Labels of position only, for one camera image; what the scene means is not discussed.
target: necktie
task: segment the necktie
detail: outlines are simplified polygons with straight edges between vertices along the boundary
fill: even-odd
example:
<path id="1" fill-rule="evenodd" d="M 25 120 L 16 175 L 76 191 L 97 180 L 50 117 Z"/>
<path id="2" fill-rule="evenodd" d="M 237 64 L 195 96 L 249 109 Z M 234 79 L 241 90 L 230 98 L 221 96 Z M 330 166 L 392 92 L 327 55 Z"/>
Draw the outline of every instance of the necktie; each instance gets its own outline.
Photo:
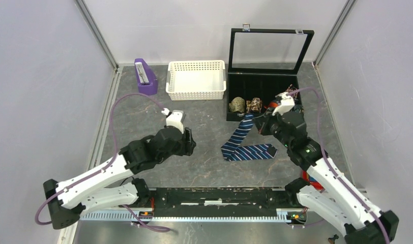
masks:
<path id="1" fill-rule="evenodd" d="M 253 115 L 244 116 L 244 120 L 232 134 L 230 139 L 221 147 L 224 160 L 242 161 L 255 159 L 272 159 L 277 154 L 277 149 L 271 144 L 253 146 L 240 146 L 248 132 L 253 127 Z"/>

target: marble-patterned tabletop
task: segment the marble-patterned tabletop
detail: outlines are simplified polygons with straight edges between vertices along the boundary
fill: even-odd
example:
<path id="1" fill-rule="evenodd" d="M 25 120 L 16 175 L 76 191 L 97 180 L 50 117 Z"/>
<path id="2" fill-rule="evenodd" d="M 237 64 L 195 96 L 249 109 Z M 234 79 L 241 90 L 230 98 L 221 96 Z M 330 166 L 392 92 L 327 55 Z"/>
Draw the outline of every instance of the marble-patterned tabletop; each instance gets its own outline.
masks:
<path id="1" fill-rule="evenodd" d="M 290 161 L 286 148 L 272 136 L 260 136 L 253 129 L 242 145 L 271 143 L 278 149 L 274 159 L 226 162 L 220 146 L 226 142 L 238 126 L 238 122 L 226 121 L 226 97 L 223 100 L 171 101 L 165 91 L 167 66 L 152 66 L 159 80 L 159 90 L 155 99 L 170 110 L 183 110 L 186 114 L 184 126 L 192 129 L 197 143 L 192 156 L 172 156 L 154 169 L 141 172 L 136 177 L 145 179 L 152 187 L 224 187 L 284 186 L 301 176 L 301 169 Z M 300 87 L 314 86 L 320 91 L 320 83 L 310 63 L 303 63 L 298 72 Z M 134 67 L 124 67 L 116 98 L 137 92 Z M 314 93 L 301 94 L 307 131 L 314 140 L 316 133 L 317 98 Z M 344 160 L 327 104 L 321 106 L 321 133 L 326 150 L 338 168 L 349 178 L 349 170 Z M 155 104 L 144 97 L 129 97 L 122 101 L 114 112 L 114 130 L 118 147 L 127 145 L 146 135 L 155 135 L 165 125 L 165 117 Z M 113 153 L 113 141 L 108 130 L 101 161 Z"/>

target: metal clasp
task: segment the metal clasp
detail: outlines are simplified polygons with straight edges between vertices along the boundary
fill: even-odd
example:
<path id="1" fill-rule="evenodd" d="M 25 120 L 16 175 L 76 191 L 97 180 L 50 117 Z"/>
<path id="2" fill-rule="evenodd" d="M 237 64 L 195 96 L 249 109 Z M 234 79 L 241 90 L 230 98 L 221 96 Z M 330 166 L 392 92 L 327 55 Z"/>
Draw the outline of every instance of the metal clasp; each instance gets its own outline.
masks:
<path id="1" fill-rule="evenodd" d="M 249 32 L 250 31 L 250 24 L 247 24 L 247 23 L 243 24 L 243 31 L 244 32 Z"/>

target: basket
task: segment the basket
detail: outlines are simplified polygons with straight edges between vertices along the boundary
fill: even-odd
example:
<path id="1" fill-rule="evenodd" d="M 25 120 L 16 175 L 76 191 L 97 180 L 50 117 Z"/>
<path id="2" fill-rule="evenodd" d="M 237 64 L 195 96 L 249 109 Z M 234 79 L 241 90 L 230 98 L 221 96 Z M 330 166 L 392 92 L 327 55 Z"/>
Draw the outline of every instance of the basket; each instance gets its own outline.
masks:
<path id="1" fill-rule="evenodd" d="M 166 92 L 173 101 L 223 99 L 225 74 L 222 60 L 170 62 Z"/>

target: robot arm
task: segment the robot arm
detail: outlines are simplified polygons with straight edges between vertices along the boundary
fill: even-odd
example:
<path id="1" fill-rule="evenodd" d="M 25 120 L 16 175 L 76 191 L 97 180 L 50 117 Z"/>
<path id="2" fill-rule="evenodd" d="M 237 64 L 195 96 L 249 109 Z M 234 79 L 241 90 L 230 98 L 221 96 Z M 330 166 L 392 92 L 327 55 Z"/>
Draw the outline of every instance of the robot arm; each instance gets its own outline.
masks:
<path id="1" fill-rule="evenodd" d="M 190 156 L 196 143 L 191 130 L 184 128 L 184 113 L 174 110 L 167 115 L 165 128 L 155 136 L 146 136 L 130 142 L 121 148 L 109 167 L 112 159 L 72 179 L 57 182 L 50 179 L 43 183 L 46 198 L 62 191 L 48 203 L 54 229 L 72 225 L 91 211 L 122 204 L 148 201 L 149 190 L 145 181 L 135 179 L 117 188 L 106 186 L 144 170 L 152 169 L 172 155 Z"/>
<path id="2" fill-rule="evenodd" d="M 338 170 L 326 152 L 325 159 L 319 143 L 307 136 L 307 125 L 302 114 L 290 112 L 294 106 L 292 97 L 282 93 L 277 96 L 277 100 L 280 101 L 280 106 L 269 108 L 263 116 L 254 119 L 259 133 L 273 135 L 286 146 L 292 162 L 315 178 L 335 202 L 320 195 L 302 178 L 286 186 L 294 200 L 334 225 L 345 236 L 347 243 L 384 243 L 382 232 L 372 213 L 381 220 L 389 239 L 394 239 L 398 226 L 397 216 L 392 211 L 382 212 L 365 198 Z"/>

